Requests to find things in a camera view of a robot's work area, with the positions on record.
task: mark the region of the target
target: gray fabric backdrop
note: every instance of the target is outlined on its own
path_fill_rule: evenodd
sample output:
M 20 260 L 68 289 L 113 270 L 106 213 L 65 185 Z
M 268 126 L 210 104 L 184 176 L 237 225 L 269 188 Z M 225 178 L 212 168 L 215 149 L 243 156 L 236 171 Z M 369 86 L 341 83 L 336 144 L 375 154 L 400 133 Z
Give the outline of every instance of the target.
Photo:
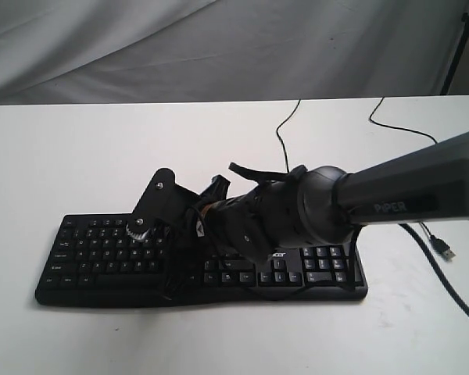
M 469 0 L 0 1 L 0 104 L 436 95 Z

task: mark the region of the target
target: black keyboard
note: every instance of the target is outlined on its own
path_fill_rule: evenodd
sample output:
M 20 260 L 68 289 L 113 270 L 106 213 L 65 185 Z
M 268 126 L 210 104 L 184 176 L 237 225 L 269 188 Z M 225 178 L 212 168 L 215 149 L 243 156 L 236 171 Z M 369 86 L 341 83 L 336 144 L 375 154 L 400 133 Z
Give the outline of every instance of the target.
M 190 292 L 164 298 L 159 286 L 166 241 L 130 239 L 126 218 L 127 214 L 65 216 L 35 291 L 37 301 L 53 306 L 134 308 L 261 299 L 357 300 L 367 294 L 357 252 L 354 287 L 345 287 L 346 244 L 284 250 L 262 266 L 239 255 L 222 261 L 208 258 L 202 270 L 188 278 Z

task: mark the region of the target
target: robotic arm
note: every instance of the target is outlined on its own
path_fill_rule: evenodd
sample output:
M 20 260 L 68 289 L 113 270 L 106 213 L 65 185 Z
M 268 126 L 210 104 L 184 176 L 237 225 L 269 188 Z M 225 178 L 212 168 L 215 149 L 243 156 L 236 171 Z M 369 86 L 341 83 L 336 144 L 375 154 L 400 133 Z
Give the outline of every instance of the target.
M 197 195 L 175 184 L 171 170 L 158 170 L 128 220 L 129 235 L 144 240 L 160 222 L 181 234 L 178 246 L 197 248 L 205 224 L 222 252 L 264 263 L 279 248 L 348 242 L 371 223 L 469 219 L 469 132 L 358 173 L 230 169 L 257 187 L 226 199 L 229 181 L 216 176 Z

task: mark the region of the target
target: white backdrop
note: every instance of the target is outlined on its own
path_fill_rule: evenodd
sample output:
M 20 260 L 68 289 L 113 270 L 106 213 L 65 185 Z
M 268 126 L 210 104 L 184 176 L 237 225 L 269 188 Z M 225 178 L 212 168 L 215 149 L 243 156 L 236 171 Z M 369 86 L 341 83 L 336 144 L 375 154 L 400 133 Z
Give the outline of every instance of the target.
M 436 95 L 469 0 L 0 1 L 0 103 Z

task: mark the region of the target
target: white table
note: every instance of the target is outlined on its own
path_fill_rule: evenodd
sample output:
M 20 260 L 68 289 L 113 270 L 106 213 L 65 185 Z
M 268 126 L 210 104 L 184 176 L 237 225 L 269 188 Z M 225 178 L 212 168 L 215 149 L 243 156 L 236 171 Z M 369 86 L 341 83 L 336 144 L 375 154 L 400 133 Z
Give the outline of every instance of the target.
M 430 145 L 376 127 L 378 99 L 304 101 L 282 131 L 290 163 L 354 172 Z M 295 102 L 0 107 L 0 375 L 469 374 L 469 319 L 397 226 L 368 227 L 361 303 L 53 309 L 34 288 L 66 213 L 130 212 L 155 170 L 201 191 L 253 185 L 230 161 L 283 170 L 274 128 Z M 379 121 L 439 140 L 469 130 L 469 97 L 389 98 Z M 432 223 L 469 304 L 469 223 Z

